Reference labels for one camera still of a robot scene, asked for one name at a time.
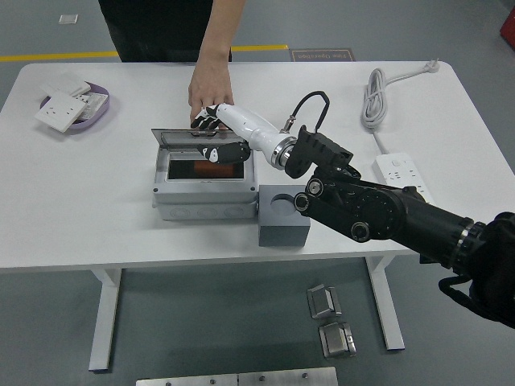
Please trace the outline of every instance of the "person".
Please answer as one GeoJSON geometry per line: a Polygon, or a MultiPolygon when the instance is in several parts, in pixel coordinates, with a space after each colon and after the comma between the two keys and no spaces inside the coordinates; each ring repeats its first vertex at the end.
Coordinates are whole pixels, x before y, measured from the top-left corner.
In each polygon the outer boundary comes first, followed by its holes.
{"type": "Polygon", "coordinates": [[[230,48],[245,0],[98,0],[122,62],[196,62],[190,119],[233,105],[230,48]]]}

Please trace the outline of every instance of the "yellow floor line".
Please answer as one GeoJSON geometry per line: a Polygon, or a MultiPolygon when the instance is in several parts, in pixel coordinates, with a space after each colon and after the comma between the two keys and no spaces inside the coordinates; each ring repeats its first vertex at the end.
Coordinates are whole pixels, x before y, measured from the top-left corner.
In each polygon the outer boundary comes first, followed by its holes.
{"type": "MultiPolygon", "coordinates": [[[[259,46],[232,46],[233,52],[243,51],[277,51],[287,50],[286,44],[268,44],[259,46]]],[[[62,60],[62,59],[83,59],[83,58],[110,58],[118,56],[116,51],[98,52],[68,52],[62,54],[35,54],[35,55],[8,55],[0,56],[0,62],[23,62],[38,60],[62,60]]]]}

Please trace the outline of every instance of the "electrical box lid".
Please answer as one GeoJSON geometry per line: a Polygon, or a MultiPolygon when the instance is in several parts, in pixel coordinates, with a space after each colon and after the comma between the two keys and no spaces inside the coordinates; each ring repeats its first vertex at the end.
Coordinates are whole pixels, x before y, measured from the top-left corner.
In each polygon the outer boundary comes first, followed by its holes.
{"type": "Polygon", "coordinates": [[[241,142],[232,130],[152,129],[159,147],[167,150],[196,150],[198,145],[220,146],[241,142]]]}

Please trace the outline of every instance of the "white power cord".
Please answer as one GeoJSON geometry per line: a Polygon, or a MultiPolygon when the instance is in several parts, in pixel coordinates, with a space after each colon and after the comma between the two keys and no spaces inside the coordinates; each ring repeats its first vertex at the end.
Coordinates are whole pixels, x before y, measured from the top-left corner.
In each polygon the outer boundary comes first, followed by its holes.
{"type": "Polygon", "coordinates": [[[440,63],[437,60],[430,60],[426,65],[415,71],[408,72],[407,74],[396,76],[394,78],[386,79],[386,75],[382,69],[376,68],[372,71],[369,78],[369,84],[365,90],[365,102],[363,110],[361,111],[361,123],[364,127],[372,130],[372,134],[383,154],[388,154],[388,151],[381,143],[377,136],[377,127],[383,122],[388,112],[388,105],[386,103],[386,86],[395,83],[399,80],[411,78],[425,72],[437,72],[440,68],[440,63]]]}

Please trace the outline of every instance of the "orange component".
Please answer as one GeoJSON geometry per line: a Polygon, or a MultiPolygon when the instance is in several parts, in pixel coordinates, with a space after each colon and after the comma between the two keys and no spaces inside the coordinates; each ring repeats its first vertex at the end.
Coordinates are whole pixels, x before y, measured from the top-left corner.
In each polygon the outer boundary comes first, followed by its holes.
{"type": "Polygon", "coordinates": [[[235,179],[236,168],[232,165],[218,165],[208,160],[195,161],[193,170],[203,179],[235,179]]]}

